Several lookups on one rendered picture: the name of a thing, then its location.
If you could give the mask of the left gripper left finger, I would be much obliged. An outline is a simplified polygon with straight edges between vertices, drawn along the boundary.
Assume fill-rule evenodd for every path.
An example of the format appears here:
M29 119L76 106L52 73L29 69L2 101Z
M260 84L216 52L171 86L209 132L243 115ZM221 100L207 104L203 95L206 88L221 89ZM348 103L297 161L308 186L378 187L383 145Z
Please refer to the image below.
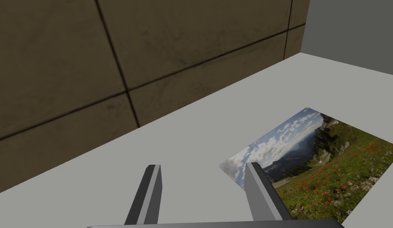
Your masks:
M161 195L161 166L149 165L143 174L124 224L157 224Z

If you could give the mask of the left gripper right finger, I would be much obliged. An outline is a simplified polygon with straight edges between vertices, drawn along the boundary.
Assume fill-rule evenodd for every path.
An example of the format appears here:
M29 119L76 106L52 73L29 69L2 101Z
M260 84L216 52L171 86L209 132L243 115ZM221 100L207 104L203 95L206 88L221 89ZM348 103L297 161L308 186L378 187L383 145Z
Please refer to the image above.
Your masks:
M244 190L253 221L292 220L291 214L257 162L245 164Z

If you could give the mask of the landscape picture with red flowers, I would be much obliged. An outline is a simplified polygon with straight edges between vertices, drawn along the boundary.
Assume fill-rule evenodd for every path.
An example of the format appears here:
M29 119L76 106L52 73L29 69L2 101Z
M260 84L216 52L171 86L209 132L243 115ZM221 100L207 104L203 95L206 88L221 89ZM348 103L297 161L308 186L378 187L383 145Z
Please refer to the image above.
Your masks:
M305 108L219 167L243 188L249 162L292 218L343 223L393 163L393 144Z

